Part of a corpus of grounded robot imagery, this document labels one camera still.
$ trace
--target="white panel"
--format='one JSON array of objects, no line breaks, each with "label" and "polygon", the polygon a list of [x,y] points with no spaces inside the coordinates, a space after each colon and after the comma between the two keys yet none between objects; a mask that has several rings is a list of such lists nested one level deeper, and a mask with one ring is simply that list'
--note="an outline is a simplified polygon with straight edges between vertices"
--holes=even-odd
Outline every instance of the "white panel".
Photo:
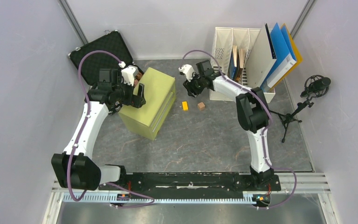
[{"label": "white panel", "polygon": [[298,114],[303,135],[342,221],[358,223],[358,1],[317,1],[295,42],[304,61],[287,78],[294,106],[306,78],[331,78],[327,95]]},{"label": "white panel", "polygon": [[246,52],[250,48],[250,31],[247,28],[233,28],[233,45]]},{"label": "white panel", "polygon": [[37,224],[84,96],[67,55],[81,43],[55,0],[0,0],[0,223]]},{"label": "white panel", "polygon": [[[215,27],[291,29],[306,0],[67,0],[88,41],[119,30],[135,59],[180,58],[210,51]],[[190,57],[204,56],[193,53]]]}]

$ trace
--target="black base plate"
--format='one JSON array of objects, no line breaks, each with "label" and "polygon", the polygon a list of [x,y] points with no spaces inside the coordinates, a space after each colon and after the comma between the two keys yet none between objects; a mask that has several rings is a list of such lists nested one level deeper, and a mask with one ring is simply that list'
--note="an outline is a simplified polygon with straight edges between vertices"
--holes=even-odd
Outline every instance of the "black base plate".
[{"label": "black base plate", "polygon": [[[121,186],[128,189],[130,185],[132,191],[156,199],[243,198],[243,191],[268,191],[269,183],[272,191],[281,190],[277,175],[258,187],[252,184],[252,180],[250,174],[238,172],[132,173],[126,175],[127,183]],[[101,185],[99,189],[116,190],[109,185]]]}]

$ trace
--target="small wooden block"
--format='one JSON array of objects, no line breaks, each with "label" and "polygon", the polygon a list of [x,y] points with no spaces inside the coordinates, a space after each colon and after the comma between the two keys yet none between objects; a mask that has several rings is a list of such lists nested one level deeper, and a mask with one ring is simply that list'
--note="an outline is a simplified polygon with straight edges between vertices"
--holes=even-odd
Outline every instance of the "small wooden block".
[{"label": "small wooden block", "polygon": [[202,110],[204,110],[205,109],[205,104],[204,103],[199,103],[198,105],[198,109],[200,110],[200,111],[202,111]]},{"label": "small wooden block", "polygon": [[183,111],[188,111],[189,110],[189,106],[187,105],[187,101],[182,102],[182,108],[183,108]]}]

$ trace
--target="microphone stand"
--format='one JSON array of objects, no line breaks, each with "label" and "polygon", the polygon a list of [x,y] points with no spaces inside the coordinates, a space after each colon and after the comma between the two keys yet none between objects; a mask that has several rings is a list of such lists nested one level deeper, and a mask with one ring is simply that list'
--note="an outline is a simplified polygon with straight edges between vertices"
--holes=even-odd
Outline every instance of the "microphone stand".
[{"label": "microphone stand", "polygon": [[285,134],[283,135],[283,139],[282,139],[282,143],[285,142],[285,138],[286,138],[286,133],[288,131],[288,127],[289,127],[289,124],[291,122],[294,122],[294,121],[297,121],[298,123],[301,123],[302,120],[297,120],[294,118],[294,116],[296,114],[298,114],[301,110],[303,110],[305,107],[312,107],[314,103],[311,103],[311,100],[312,100],[313,97],[310,97],[309,94],[308,94],[308,97],[307,99],[302,102],[302,103],[298,103],[297,104],[297,109],[293,112],[293,113],[287,113],[287,114],[281,114],[281,113],[278,113],[278,112],[275,112],[275,111],[272,111],[270,110],[271,113],[274,113],[276,115],[279,116],[279,119],[281,120],[282,122],[282,125],[283,127],[285,128]]}]

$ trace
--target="connector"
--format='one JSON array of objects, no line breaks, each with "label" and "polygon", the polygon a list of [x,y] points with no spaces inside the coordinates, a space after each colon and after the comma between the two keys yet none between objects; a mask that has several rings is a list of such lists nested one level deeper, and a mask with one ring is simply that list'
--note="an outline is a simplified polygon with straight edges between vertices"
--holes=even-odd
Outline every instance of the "connector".
[{"label": "connector", "polygon": [[124,68],[125,67],[125,62],[123,62],[123,61],[121,61],[119,64],[118,64],[118,66],[120,66],[120,68]]},{"label": "connector", "polygon": [[124,84],[133,86],[135,82],[135,76],[138,74],[138,72],[138,68],[132,65],[121,70],[121,76],[123,77]]},{"label": "connector", "polygon": [[193,79],[194,69],[191,65],[185,64],[179,68],[179,73],[185,75],[186,79],[190,82]]}]

